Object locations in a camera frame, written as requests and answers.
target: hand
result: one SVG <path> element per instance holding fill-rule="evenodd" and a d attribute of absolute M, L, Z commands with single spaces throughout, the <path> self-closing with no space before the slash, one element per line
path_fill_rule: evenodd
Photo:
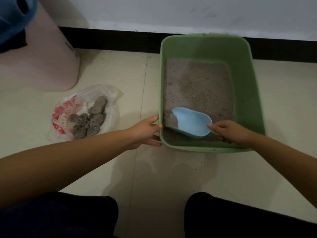
<path fill-rule="evenodd" d="M 240 124 L 230 120 L 219 121 L 214 124 L 208 124 L 213 132 L 220 134 L 219 140 L 226 143 L 236 143 L 247 145 L 252 136 L 255 134 L 251 130 L 242 127 Z"/>
<path fill-rule="evenodd" d="M 154 135 L 162 129 L 162 124 L 153 124 L 159 119 L 158 115 L 141 120 L 136 125 L 128 128 L 128 131 L 132 134 L 133 144 L 129 149 L 136 149 L 140 147 L 141 144 L 147 144 L 151 146 L 160 147 L 161 143 L 156 141 L 161 141 L 159 136 Z"/>

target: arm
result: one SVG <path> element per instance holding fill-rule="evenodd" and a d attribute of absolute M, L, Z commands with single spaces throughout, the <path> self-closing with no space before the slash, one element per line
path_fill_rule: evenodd
<path fill-rule="evenodd" d="M 81 140 L 33 148 L 0 159 L 0 208 L 45 192 L 59 191 L 81 176 L 141 144 L 161 146 L 153 125 L 158 116 L 133 127 Z"/>
<path fill-rule="evenodd" d="M 233 121 L 220 121 L 208 127 L 220 134 L 222 141 L 256 151 L 317 208 L 317 159 Z"/>

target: forearm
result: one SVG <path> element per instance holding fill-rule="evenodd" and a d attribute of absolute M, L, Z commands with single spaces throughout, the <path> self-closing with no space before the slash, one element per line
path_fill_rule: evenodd
<path fill-rule="evenodd" d="M 126 151 L 127 130 L 47 145 L 0 159 L 0 208 L 59 191 Z"/>
<path fill-rule="evenodd" d="M 259 134 L 254 134 L 247 146 L 259 153 L 317 208 L 317 159 Z"/>

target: white wall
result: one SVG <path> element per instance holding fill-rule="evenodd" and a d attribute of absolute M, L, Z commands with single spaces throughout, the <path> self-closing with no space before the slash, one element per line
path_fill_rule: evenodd
<path fill-rule="evenodd" d="M 59 26 L 317 40 L 317 0 L 40 0 Z"/>

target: tile floor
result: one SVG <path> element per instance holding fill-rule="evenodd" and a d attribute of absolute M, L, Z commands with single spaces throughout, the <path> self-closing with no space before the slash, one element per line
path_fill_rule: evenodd
<path fill-rule="evenodd" d="M 111 84 L 124 129 L 157 114 L 159 55 L 78 50 L 78 84 L 41 92 L 0 78 L 0 157 L 49 144 L 55 104 L 93 84 Z M 255 60 L 268 136 L 317 157 L 317 64 Z M 119 205 L 119 237 L 184 237 L 183 210 L 194 192 L 317 222 L 317 210 L 255 152 L 186 153 L 141 146 L 83 176 L 62 191 L 109 195 Z"/>

